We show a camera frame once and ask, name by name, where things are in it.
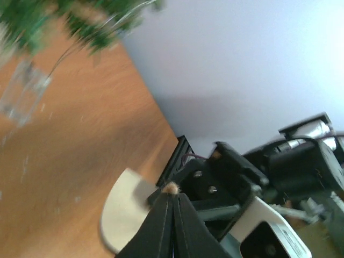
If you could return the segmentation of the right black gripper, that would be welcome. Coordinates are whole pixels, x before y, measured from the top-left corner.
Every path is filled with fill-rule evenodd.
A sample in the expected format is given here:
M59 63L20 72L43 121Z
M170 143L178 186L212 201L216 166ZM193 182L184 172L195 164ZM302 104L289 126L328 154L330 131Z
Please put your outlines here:
M208 158L195 157L176 172L163 172L157 187L174 181L187 195L200 219L218 240L233 227L253 197L260 196L269 180L263 148L244 155L217 141Z

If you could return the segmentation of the small green christmas tree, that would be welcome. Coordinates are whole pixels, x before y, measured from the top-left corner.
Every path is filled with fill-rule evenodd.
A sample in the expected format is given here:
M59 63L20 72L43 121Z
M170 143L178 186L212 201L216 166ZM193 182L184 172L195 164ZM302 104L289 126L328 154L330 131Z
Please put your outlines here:
M34 56L53 41L61 25L73 47L102 51L131 32L146 8L164 1L1 1L1 66L14 55Z

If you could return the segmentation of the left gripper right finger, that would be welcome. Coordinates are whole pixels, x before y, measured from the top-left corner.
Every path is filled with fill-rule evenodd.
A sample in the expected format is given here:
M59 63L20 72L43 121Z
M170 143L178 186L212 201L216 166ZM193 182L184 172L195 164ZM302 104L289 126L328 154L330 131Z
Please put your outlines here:
M181 193L173 202L174 257L230 257L200 220L188 197Z

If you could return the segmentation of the beige wooden heart ornament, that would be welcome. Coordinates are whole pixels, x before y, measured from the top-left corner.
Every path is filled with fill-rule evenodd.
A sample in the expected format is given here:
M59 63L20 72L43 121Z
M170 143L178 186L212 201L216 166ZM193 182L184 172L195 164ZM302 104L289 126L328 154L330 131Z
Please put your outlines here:
M156 190L172 195L180 193L177 183L170 182L160 189L130 168L113 185L103 206L99 228L104 246L115 257L146 219L150 210L147 198Z

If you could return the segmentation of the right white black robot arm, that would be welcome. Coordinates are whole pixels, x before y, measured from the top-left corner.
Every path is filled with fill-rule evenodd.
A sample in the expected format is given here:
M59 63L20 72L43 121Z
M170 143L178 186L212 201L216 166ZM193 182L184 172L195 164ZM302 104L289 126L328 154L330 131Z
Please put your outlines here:
M159 188L176 181L218 240L255 197L272 205L300 204L343 189L343 134L320 113L279 130L279 137L244 154L217 141L209 157L180 137Z

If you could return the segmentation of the clear plastic battery box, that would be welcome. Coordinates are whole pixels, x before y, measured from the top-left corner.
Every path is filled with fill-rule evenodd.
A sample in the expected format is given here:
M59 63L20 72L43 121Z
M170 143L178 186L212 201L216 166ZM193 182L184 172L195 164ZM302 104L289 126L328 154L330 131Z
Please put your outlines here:
M33 62L22 61L1 96L1 113L18 127L24 126L50 83L51 78Z

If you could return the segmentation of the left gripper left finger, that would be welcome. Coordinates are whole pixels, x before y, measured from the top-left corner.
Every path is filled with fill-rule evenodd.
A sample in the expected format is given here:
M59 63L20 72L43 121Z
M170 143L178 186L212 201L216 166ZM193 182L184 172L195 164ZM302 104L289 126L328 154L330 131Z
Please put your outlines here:
M144 222L117 258L165 258L173 256L174 196L159 195Z

